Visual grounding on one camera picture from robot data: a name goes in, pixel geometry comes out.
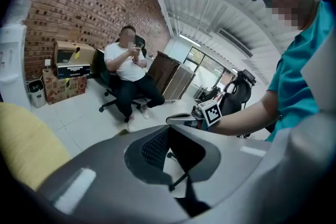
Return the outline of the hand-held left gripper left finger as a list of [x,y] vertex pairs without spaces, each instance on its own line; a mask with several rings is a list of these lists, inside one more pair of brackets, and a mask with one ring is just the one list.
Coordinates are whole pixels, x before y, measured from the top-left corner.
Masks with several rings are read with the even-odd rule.
[[145,143],[167,125],[114,136],[90,146],[39,187],[56,224],[182,224],[186,211],[167,185],[149,184],[133,169],[154,172],[134,142]]

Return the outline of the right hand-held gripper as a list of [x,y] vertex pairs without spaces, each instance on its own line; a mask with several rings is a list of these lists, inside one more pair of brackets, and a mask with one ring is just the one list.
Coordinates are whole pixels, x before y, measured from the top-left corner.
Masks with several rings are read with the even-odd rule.
[[193,106],[191,113],[179,113],[166,118],[168,125],[196,126],[196,121],[200,122],[199,129],[207,131],[222,117],[218,102],[208,100]]

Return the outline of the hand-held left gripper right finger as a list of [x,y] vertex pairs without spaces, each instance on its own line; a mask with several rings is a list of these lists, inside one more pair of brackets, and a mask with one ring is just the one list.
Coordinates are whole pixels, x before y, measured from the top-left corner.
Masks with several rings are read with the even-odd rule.
[[193,184],[197,199],[210,207],[223,202],[241,186],[256,169],[270,147],[268,142],[251,138],[224,136],[183,125],[171,127],[179,132],[190,132],[192,137],[205,140],[220,151],[220,164],[212,176],[206,181]]

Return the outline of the person's right forearm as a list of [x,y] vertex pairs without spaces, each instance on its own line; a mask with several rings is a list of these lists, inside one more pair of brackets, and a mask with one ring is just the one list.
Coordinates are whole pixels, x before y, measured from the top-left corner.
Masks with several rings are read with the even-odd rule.
[[222,116],[208,131],[226,136],[240,136],[257,132],[279,118],[278,93],[268,90],[255,104],[236,113]]

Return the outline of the printed cardboard box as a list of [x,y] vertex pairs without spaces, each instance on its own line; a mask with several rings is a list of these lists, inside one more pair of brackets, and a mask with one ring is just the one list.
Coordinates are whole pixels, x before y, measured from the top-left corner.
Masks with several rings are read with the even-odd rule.
[[43,83],[48,104],[84,94],[87,86],[86,77],[58,79],[53,69],[43,69]]

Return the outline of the black flat box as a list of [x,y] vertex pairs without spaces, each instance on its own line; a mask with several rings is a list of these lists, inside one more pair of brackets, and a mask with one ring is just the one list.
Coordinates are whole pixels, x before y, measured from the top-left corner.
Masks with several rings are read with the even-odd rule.
[[72,64],[56,64],[58,79],[86,77],[90,75],[90,64],[72,65]]

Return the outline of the taped cardboard box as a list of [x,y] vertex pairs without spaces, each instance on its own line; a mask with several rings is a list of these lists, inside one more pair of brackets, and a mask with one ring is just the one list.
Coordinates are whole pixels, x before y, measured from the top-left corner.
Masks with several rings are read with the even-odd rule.
[[91,65],[95,52],[96,50],[87,44],[56,41],[54,62],[55,64]]

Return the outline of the white water dispenser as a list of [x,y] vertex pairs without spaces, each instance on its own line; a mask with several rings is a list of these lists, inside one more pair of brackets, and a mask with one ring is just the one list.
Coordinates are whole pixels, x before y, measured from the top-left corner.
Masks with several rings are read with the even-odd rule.
[[24,70],[26,26],[0,28],[0,95],[4,102],[30,110]]

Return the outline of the brown wooden cabinet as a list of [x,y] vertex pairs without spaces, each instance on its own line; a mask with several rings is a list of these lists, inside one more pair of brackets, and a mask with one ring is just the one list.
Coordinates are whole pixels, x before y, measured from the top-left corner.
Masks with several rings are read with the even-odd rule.
[[162,52],[157,53],[147,74],[166,102],[180,100],[195,77],[191,68]]

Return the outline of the black mesh office chair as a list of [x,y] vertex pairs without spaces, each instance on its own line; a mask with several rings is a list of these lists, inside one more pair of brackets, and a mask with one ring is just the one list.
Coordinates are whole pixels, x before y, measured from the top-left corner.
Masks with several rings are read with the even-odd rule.
[[[218,102],[222,116],[240,111],[242,104],[245,104],[251,95],[252,85],[241,76],[238,75],[229,84],[233,86],[232,92],[224,92]],[[199,124],[200,122],[196,121],[196,126],[187,127],[200,130]],[[148,184],[167,185],[170,190],[185,178],[190,183],[208,180],[221,161],[218,148],[205,140],[192,137],[190,132],[179,132],[171,126],[167,124],[144,138],[141,142],[141,159],[134,169],[134,175]],[[176,182],[163,171],[167,157],[174,157],[184,172]]]

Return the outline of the ceiling light panel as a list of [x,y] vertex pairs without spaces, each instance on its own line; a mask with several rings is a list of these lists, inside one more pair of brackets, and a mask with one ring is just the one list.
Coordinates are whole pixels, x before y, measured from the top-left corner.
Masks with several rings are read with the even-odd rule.
[[184,35],[182,35],[182,34],[179,34],[179,37],[181,37],[181,38],[187,40],[188,42],[194,44],[195,46],[198,46],[198,47],[201,47],[201,46],[202,46],[202,45],[199,44],[198,42],[195,42],[195,41],[193,41],[192,39],[190,39],[190,38],[188,38],[188,37],[186,37],[186,36],[184,36]]

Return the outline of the round wooden table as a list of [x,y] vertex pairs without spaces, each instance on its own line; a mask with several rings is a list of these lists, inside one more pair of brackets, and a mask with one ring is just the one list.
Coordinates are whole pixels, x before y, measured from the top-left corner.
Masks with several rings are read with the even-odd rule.
[[37,190],[71,156],[53,131],[32,112],[0,102],[0,152],[19,182]]

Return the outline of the white bin black lid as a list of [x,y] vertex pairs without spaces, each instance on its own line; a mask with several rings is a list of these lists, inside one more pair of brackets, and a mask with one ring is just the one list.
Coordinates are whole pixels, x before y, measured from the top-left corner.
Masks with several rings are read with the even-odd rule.
[[34,107],[40,108],[46,104],[45,87],[41,79],[29,82],[28,91]]

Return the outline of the ceiling air vent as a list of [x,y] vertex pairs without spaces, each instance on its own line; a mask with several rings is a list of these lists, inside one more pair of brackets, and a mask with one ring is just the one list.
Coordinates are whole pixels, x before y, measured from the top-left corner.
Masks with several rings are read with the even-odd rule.
[[223,28],[219,28],[217,31],[217,34],[221,36],[222,38],[228,40],[231,44],[233,44],[238,50],[240,50],[246,57],[251,58],[253,54],[251,51],[237,38],[235,38],[233,35],[228,33]]

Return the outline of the person's teal shirt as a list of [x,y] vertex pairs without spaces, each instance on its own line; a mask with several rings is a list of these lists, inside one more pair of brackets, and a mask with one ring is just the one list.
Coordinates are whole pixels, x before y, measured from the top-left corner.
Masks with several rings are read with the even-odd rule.
[[301,69],[322,45],[335,24],[329,0],[320,0],[313,23],[298,34],[281,55],[269,90],[278,94],[280,118],[266,141],[274,140],[279,130],[295,127],[304,118],[318,112],[310,88]]

